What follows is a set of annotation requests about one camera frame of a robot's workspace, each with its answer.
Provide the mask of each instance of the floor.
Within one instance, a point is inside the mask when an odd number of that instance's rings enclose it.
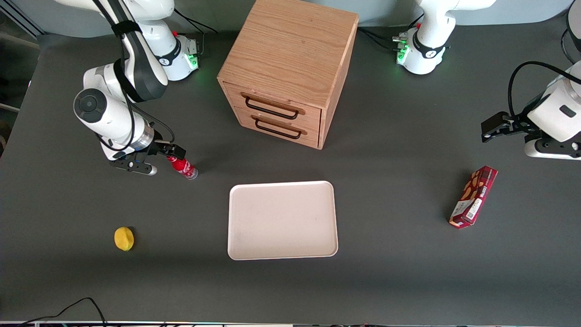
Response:
[[[0,104],[20,108],[39,54],[36,40],[0,13]],[[0,106],[0,122],[12,128],[17,117]]]

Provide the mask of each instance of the gray table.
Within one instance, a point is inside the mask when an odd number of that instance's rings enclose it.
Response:
[[[142,104],[188,150],[202,172],[194,182],[163,157],[152,159],[155,177],[111,168],[74,117],[83,73],[117,58],[114,39],[41,38],[0,161],[0,319],[92,296],[117,321],[581,325],[581,164],[528,158],[522,137],[481,144],[479,135],[482,120],[506,109],[519,63],[568,66],[564,26],[561,17],[457,27],[428,76],[358,34],[322,151],[238,125],[216,82],[235,36],[208,35],[200,71]],[[516,107],[552,78],[523,70]],[[446,218],[483,165],[499,170],[497,181],[477,224],[456,230]],[[231,260],[230,188],[298,180],[335,186],[339,252]],[[137,230],[129,253],[113,244],[119,226]],[[98,316],[86,303],[62,318]]]

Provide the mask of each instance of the product label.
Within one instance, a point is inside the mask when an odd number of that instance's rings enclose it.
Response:
[[[472,202],[473,202],[473,200],[458,201],[458,203],[456,203],[456,207],[454,208],[454,211],[452,212],[452,217],[463,213],[464,210],[466,210],[466,208],[470,207]]]
[[[468,210],[466,217],[470,220],[473,220],[474,215],[476,215],[476,213],[478,212],[478,209],[480,209],[481,204],[482,204],[482,200],[480,198],[477,198],[474,201],[474,205],[472,206],[472,208],[470,208],[470,210]]]
[[[182,170],[179,170],[178,172],[182,175],[184,175],[187,178],[190,178],[193,176],[193,173],[196,171],[196,168],[194,168],[189,161],[185,163],[185,166]]]

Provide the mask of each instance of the yellow lemon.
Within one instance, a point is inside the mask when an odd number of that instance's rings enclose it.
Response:
[[[131,250],[133,247],[133,233],[127,227],[119,227],[115,231],[115,245],[123,251]]]

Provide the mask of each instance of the drawer handle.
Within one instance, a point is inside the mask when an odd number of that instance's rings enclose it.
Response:
[[[258,118],[254,118],[254,125],[256,125],[256,128],[265,130],[265,131],[267,131],[269,133],[274,133],[274,134],[277,134],[277,135],[280,135],[280,136],[288,137],[288,138],[291,138],[292,140],[298,140],[299,137],[300,137],[300,135],[301,135],[301,133],[302,133],[300,130],[293,130],[293,131],[297,132],[298,134],[297,135],[290,135],[290,134],[286,134],[286,133],[283,133],[283,132],[278,131],[278,130],[274,130],[274,129],[270,129],[268,127],[260,126],[260,125],[258,125],[258,122],[264,123],[262,120],[260,120]]]
[[[295,114],[294,115],[289,116],[289,115],[285,115],[284,113],[279,113],[279,112],[272,111],[272,110],[268,110],[268,109],[265,109],[265,108],[262,108],[262,107],[259,107],[259,106],[251,105],[250,103],[248,103],[248,101],[250,101],[250,97],[246,97],[246,106],[248,108],[252,108],[252,109],[255,109],[255,110],[258,110],[258,111],[262,111],[262,112],[265,112],[265,113],[269,113],[271,115],[279,116],[280,118],[284,118],[284,119],[296,119],[299,116],[299,111],[298,110],[295,110]]]

